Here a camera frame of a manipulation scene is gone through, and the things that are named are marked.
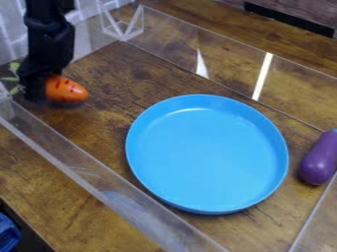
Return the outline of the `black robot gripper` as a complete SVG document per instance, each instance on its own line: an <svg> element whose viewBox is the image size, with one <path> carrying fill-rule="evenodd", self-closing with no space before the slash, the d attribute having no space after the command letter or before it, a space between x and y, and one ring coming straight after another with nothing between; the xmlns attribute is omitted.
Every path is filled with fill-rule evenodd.
<svg viewBox="0 0 337 252"><path fill-rule="evenodd" d="M74 27L64 15L74 9L74 0L25 0L25 4L28 56L17 75L24 98L45 102L45 81L61 74L73 58Z"/></svg>

